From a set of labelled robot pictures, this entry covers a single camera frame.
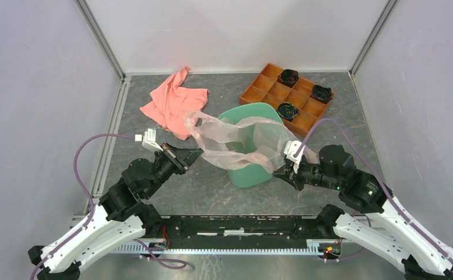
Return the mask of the pink translucent trash bag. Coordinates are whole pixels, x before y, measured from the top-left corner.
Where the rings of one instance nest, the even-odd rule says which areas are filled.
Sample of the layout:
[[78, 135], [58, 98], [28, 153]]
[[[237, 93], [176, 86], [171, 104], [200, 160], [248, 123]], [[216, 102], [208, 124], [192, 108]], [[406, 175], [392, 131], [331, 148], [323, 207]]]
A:
[[247, 117], [234, 124], [201, 111], [185, 115], [184, 126], [203, 149], [202, 157], [225, 170], [259, 165], [274, 173], [285, 164], [283, 149], [297, 137], [281, 122], [265, 117]]

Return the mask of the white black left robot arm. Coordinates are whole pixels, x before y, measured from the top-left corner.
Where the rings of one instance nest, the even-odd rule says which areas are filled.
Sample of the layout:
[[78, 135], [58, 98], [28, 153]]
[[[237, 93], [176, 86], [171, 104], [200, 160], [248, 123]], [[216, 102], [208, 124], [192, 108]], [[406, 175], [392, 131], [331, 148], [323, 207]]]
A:
[[162, 218], [145, 204], [172, 175], [185, 174], [203, 150], [163, 143], [154, 160], [133, 160], [75, 227], [28, 255], [35, 268], [31, 279], [79, 279], [82, 272], [119, 246], [139, 237], [156, 237]]

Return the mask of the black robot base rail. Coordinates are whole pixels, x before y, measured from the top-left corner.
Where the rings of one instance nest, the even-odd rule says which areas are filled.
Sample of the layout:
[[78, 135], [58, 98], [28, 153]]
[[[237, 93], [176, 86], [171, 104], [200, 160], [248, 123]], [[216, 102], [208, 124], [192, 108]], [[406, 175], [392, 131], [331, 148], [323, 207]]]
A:
[[337, 260], [343, 254], [337, 237], [321, 215], [170, 215], [136, 242], [156, 255], [289, 255]]

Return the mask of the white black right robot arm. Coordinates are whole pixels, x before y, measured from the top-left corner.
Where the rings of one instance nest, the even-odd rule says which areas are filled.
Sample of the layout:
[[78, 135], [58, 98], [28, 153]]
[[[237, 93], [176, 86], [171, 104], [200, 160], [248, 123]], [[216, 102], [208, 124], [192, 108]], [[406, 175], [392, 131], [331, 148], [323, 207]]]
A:
[[453, 279], [453, 247], [441, 242], [405, 209], [391, 190], [377, 178], [359, 170], [353, 156], [340, 145], [319, 152], [318, 163], [308, 163], [300, 141], [283, 148], [284, 165], [275, 171], [297, 190], [308, 184], [336, 190], [349, 208], [379, 223], [383, 234], [328, 204], [316, 218], [316, 231], [323, 238], [348, 239], [388, 261], [406, 279]]

